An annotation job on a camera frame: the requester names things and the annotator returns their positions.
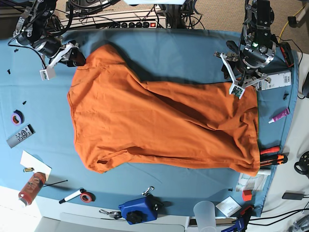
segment remote control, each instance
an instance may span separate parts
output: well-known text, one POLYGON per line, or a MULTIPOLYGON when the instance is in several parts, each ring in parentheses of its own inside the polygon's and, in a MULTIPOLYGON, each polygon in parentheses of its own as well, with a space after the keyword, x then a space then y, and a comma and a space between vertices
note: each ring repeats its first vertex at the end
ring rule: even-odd
POLYGON ((6 142, 8 143, 10 148, 12 148, 33 134, 34 134, 34 130, 32 126, 28 124, 25 128, 21 129, 16 134, 12 135, 6 142))

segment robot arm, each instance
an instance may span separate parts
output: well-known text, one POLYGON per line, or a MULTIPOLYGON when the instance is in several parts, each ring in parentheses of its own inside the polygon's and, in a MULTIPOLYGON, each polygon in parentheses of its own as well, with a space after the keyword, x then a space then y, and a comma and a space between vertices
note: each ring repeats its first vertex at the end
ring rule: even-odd
POLYGON ((274 21, 274 13, 269 0, 249 0, 245 2, 245 20, 240 35, 239 46, 234 41, 227 41, 226 45, 234 53, 218 53, 222 59, 225 77, 230 76, 233 83, 230 94, 241 98, 246 87, 256 85, 259 81, 271 79, 260 69, 268 65, 276 55, 276 43, 271 40, 270 25, 274 21), (242 74, 238 81, 233 69, 242 74))
POLYGON ((57 63, 66 64, 68 67, 83 66, 85 57, 79 51, 76 41, 62 44, 60 36, 68 30, 67 27, 60 32, 50 33, 46 31, 51 16, 56 8, 56 0, 35 0, 31 7, 27 7, 21 14, 16 30, 13 33, 18 44, 30 45, 39 52, 44 61, 45 57, 50 59, 49 65, 43 63, 44 69, 40 71, 42 80, 50 80, 55 77, 54 66, 57 63))

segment red screwdriver handle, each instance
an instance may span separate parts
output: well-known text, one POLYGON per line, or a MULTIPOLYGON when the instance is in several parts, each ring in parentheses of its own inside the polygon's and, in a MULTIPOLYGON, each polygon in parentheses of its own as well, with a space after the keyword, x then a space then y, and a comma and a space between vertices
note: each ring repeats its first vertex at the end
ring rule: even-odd
POLYGON ((267 153, 274 153, 280 151, 280 149, 281 149, 280 146, 273 146, 271 148, 260 151, 260 154, 263 155, 267 153))

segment yellow cable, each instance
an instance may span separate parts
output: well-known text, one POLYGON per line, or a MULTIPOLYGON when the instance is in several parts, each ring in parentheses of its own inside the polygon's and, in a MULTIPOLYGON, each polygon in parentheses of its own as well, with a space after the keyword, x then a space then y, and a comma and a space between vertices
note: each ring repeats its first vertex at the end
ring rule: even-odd
MULTIPOLYGON (((306 5, 307 5, 307 3, 306 3, 302 8, 300 8, 299 11, 297 11, 293 16, 296 16, 297 14, 299 14, 299 12, 301 12, 301 11, 305 8, 306 5)), ((281 40, 281 36, 282 36, 282 34, 283 34, 283 31, 284 31, 284 29, 286 28, 286 26, 287 26, 288 24, 289 24, 289 21, 287 21, 286 24, 284 25, 284 27, 282 28, 282 31, 281 31, 280 36, 279 36, 279 43, 280 43, 280 40, 281 40)))

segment orange t-shirt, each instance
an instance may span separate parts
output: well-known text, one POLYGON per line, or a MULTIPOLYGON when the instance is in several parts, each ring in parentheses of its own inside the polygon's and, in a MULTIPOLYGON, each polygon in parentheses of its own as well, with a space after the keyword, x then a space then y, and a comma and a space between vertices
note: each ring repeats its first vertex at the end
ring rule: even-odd
POLYGON ((239 100, 230 86, 140 82, 102 46, 77 68, 68 92, 76 151, 99 173, 136 162, 256 175, 256 92, 248 87, 239 100))

